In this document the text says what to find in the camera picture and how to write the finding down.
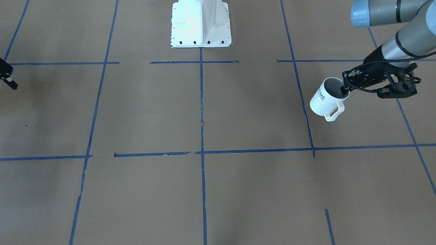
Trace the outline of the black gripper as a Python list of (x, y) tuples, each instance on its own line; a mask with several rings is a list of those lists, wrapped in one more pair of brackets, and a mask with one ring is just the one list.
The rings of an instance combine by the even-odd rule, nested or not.
[(399, 68), (406, 68), (409, 62), (389, 62), (385, 59), (382, 51), (373, 51), (365, 59), (362, 65), (342, 72), (344, 85), (340, 88), (343, 96), (350, 95), (351, 89), (365, 89), (386, 80), (383, 67), (391, 64)]

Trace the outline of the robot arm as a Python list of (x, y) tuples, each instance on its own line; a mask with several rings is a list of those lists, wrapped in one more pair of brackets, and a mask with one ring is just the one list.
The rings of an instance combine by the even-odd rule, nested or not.
[(362, 65), (342, 73), (342, 93), (360, 90), (381, 99), (402, 99), (417, 93), (416, 60), (435, 54), (434, 0), (355, 0), (355, 27), (403, 23), (394, 35), (369, 54)]

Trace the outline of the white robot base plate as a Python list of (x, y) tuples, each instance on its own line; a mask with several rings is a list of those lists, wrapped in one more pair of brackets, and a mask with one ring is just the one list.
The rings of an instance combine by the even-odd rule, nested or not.
[(216, 48), (232, 44), (229, 5), (222, 0), (179, 0), (172, 5), (172, 48)]

